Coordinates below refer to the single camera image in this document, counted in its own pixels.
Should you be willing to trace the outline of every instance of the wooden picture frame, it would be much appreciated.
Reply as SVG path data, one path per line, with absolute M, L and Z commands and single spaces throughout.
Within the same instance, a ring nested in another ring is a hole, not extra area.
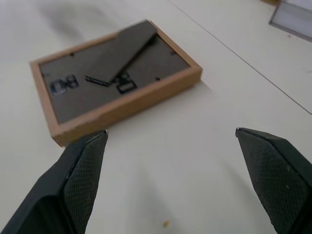
M 124 97 L 114 100 L 88 113 L 78 116 L 68 122 L 59 124 L 51 103 L 48 90 L 40 71 L 40 65 L 71 53 L 81 51 L 117 37 L 118 32 L 86 42 L 73 48 L 58 52 L 30 62 L 31 70 L 37 86 L 39 98 L 52 138 L 60 146 L 97 130 L 107 129 L 110 125 L 119 122 L 135 113 L 138 113 L 156 103 L 159 103 L 200 81 L 202 68 L 175 44 L 156 25 L 158 35 L 188 64 L 189 68 L 182 70 L 161 82 L 153 83 L 145 88 L 136 90 Z

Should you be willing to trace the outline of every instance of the small crumb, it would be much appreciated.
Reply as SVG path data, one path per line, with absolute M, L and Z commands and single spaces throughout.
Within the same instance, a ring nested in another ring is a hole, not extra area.
M 164 222 L 162 223 L 162 226 L 163 226 L 164 228 L 167 228 L 169 225 L 170 225 L 170 221 L 169 221 L 169 220 L 166 220 L 166 221 L 164 221 Z

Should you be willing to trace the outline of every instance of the white table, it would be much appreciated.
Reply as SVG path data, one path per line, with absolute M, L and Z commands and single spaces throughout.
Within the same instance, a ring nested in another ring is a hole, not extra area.
M 63 151 L 28 61 L 144 18 L 203 67 L 203 81 L 110 129 L 86 233 L 275 233 L 235 128 L 287 138 L 312 161 L 311 115 L 167 0 L 0 0 L 0 229 Z

